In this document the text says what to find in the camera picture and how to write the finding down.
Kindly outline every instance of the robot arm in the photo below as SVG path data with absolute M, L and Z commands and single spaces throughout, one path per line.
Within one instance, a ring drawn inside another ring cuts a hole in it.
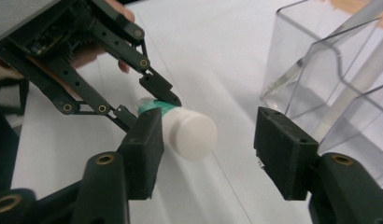
M 135 122 L 135 116 L 125 106 L 115 109 L 70 65 L 75 50 L 92 42 L 140 73 L 139 83 L 154 97 L 181 105 L 170 91 L 172 85 L 150 66 L 144 31 L 105 1 L 51 1 L 44 11 L 27 15 L 25 20 L 29 21 L 15 22 L 7 30 L 0 30 L 0 57 L 37 85 L 63 114 L 106 116 L 126 132 Z M 75 100 L 30 58 L 47 66 L 82 100 Z M 83 111 L 81 105 L 92 110 Z
M 30 189 L 0 192 L 1 224 L 129 224 L 129 200 L 151 197 L 161 157 L 161 109 L 142 113 L 116 152 L 91 157 L 82 179 L 37 200 Z
M 355 159 L 319 144 L 285 115 L 260 107 L 256 155 L 285 200 L 303 201 L 315 224 L 383 223 L 383 189 Z

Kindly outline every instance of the white table surface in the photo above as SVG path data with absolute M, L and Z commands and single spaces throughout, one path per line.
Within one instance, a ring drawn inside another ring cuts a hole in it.
M 130 6 L 147 33 L 152 67 L 184 106 L 211 117 L 218 149 L 190 162 L 166 150 L 151 200 L 130 202 L 132 223 L 311 223 L 307 202 L 286 202 L 259 168 L 256 112 L 275 12 L 293 0 L 162 0 Z M 79 72 L 113 105 L 146 95 L 102 55 Z M 13 188 L 38 198 L 81 179 L 87 159 L 116 150 L 125 133 L 104 117 L 65 116 L 32 86 Z

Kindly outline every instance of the clear plastic container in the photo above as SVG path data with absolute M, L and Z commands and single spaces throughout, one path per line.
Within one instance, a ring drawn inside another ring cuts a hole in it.
M 261 100 L 318 140 L 320 154 L 354 157 L 383 188 L 383 30 L 375 19 L 344 29 L 353 15 L 332 2 L 277 12 Z

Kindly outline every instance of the screw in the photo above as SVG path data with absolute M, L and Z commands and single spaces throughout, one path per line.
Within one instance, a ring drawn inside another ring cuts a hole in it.
M 135 30 L 134 35 L 136 37 L 140 37 L 142 35 L 142 31 L 141 30 Z
M 100 106 L 98 107 L 98 110 L 99 110 L 99 112 L 105 112 L 105 111 L 106 111 L 106 106 L 104 106 L 104 105 L 100 105 Z
M 142 60 L 141 62 L 140 62 L 140 64 L 142 65 L 142 66 L 146 66 L 146 65 L 148 65 L 148 61 L 146 61 L 146 60 Z
M 64 105 L 64 111 L 69 112 L 72 109 L 71 105 Z
M 349 157 L 346 157 L 346 156 L 343 156 L 343 155 L 332 155 L 332 159 L 339 163 L 339 164 L 342 164 L 342 165 L 345 165 L 345 166 L 350 166 L 354 163 L 354 161 L 349 158 Z
M 0 198 L 0 213 L 13 209 L 21 201 L 21 195 L 10 194 Z
M 114 160 L 115 160 L 115 157 L 113 155 L 105 154 L 105 155 L 98 157 L 98 159 L 96 159 L 95 163 L 98 165 L 106 165 L 106 164 L 110 164 Z

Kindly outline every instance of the green label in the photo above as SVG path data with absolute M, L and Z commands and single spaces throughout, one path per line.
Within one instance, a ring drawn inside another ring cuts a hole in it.
M 150 110 L 152 108 L 161 108 L 162 109 L 162 116 L 173 108 L 175 108 L 175 105 L 168 104 L 163 101 L 158 101 L 158 100 L 151 100 L 151 101 L 146 101 L 144 102 L 139 108 L 138 108 L 138 114 L 142 114 L 143 112 Z

